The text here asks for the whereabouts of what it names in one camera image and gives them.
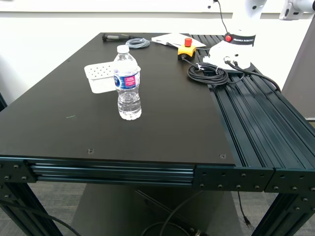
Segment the table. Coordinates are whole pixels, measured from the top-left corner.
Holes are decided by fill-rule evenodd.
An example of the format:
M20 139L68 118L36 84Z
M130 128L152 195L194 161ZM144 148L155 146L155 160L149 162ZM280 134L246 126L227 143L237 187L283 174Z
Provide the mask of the table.
M253 236L293 235L315 213L315 131L269 83L208 88L187 78L176 49L151 44L131 51L142 116L125 121L117 93L93 94L83 70L120 44L97 35L0 113L0 199L45 211L26 184L36 181L279 193ZM1 208L28 236L61 235L51 220Z

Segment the bolt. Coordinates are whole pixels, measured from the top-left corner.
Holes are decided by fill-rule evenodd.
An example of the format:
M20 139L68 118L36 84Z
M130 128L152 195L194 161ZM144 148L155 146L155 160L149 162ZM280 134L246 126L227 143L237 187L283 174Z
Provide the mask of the bolt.
M223 160L226 159L226 154L220 154L220 158Z
M88 149L88 154L94 154L94 149L93 148Z

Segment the red button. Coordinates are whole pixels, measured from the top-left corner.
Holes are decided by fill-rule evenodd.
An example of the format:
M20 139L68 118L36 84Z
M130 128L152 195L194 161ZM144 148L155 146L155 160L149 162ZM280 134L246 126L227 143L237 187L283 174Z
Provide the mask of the red button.
M226 40L227 42L231 42L231 41L232 41L232 37L231 37L230 35L227 35L227 36L225 37L225 40Z
M185 47L190 47L192 43L192 39L191 38L185 38Z

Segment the gray cable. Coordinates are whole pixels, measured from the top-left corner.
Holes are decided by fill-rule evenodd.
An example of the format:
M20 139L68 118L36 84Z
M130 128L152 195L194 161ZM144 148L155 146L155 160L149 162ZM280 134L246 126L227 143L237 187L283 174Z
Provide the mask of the gray cable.
M145 236L145 234L147 233L147 231L148 231L150 228L154 227L155 225L162 225L162 224L164 224L164 222L157 222L157 223L154 223L154 224L148 226L148 227L142 232L141 236ZM190 235L187 233L187 231L184 230L184 229L183 229L182 227L180 227L179 225L176 225L176 224L171 223L171 222L167 222L167 224L168 224L168 225L175 226L176 228L180 229L185 235L190 236Z
M150 45L150 41L145 38L132 38L126 42L130 48L145 48Z
M169 220L172 218L172 216L183 206L185 205L187 202L189 202L191 199L193 199L194 197L198 196L200 193L202 193L203 191L199 191L196 194L190 196L189 198L187 198L185 201L183 201L182 203L180 203L178 205L178 207L175 208L175 210L172 211L172 213L168 216L168 218L166 219L166 221L164 222L161 231L159 233L159 236L163 235L163 231L165 229L165 226L167 225L167 223L169 222Z

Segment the power cord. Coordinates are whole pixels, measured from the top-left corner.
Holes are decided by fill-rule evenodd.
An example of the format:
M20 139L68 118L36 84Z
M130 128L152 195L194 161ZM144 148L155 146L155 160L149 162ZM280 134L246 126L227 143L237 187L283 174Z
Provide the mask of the power cord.
M265 75L261 75L261 74L255 73L255 72L243 70L243 69L241 69L241 68L238 66L237 61L234 61L234 64L235 64L235 65L233 65L233 64L231 63L231 61L229 61L229 60L225 61L225 63L228 64L229 66L231 66L232 68L234 68L234 69L236 69L236 70L238 70L238 71L241 71L241 72L243 72L243 73L245 73L245 74L248 74L248 75L256 75L256 76L258 76L258 77L260 77L260 78L263 78L263 79L265 79L265 80L271 82L271 83L276 87L276 89L277 89L279 92L281 92L281 89L280 89L279 85L278 85L275 81L273 81L272 79L270 79L269 77L267 77L267 76L265 76Z
M53 220L53 221L58 222L59 224L62 224L62 225L65 226L65 227L67 227L67 228L68 228L69 230L71 230L76 236L81 236L74 228L72 228L70 225L68 225L67 223L63 222L62 220L60 220L60 219L58 219L58 218L55 218L55 217L53 217L53 216L51 216L51 215L49 215L49 214L46 214L46 213L40 212L40 211L38 211L38 210L35 210L35 209L31 208L31 207L21 206L21 205L9 203L9 202L3 201L3 200L0 200L0 205L7 206L7 207L18 208L18 209L25 210L25 211L34 213L34 214L36 214L36 215L45 217L45 218L47 218L47 219L51 219L51 220Z
M187 75L195 81L207 85L224 85L228 82L228 73L215 65L206 62L193 64L184 57L182 57L182 60L188 62L191 65L187 71ZM209 73L211 75L199 75L198 73L200 71Z
M130 48L146 48L150 45L150 41L145 38L132 38L126 42Z
M223 21L222 10L221 10L221 3L219 2L219 0L213 0L213 1L214 1L214 2L218 2L218 4L219 4L221 20L222 20L222 23L223 23L223 25L224 25L224 28L225 28L226 33L228 33L227 28L226 28L226 26L225 26L225 23L224 23L224 21Z
M172 216L183 206L185 205L187 202L189 202L191 199L197 197L200 193L202 193L203 191L199 191L197 193L195 193L194 195L190 196L189 198L187 198L185 201L183 201L182 203L180 203L178 205L178 207L175 208L175 210L172 211L172 213L170 213L170 215L168 216L168 218L166 219L166 221L164 222L161 231L159 233L159 236L163 235L163 231L165 229L165 226L168 224L168 221L172 218Z
M242 202L241 202L240 192L237 192L237 194L238 194L238 200L240 202L240 208L241 208L241 212L242 212L245 224L247 225L247 227L252 228L252 224L251 224L250 220L244 214L243 207L242 207Z
M162 224L164 224L164 223L165 223L165 222L157 222L157 223L154 223L154 224L148 226L148 227L142 232L141 236L145 236L145 234L147 233L147 231L148 231L149 229L151 229L152 227L154 227L154 226L156 226L156 225L162 225ZM189 233L188 233L186 230L184 230L182 227L180 227L179 225L176 225L176 224L171 223L171 222L167 222L167 224L168 224L168 225L175 226L176 228L180 229L185 235L190 236Z

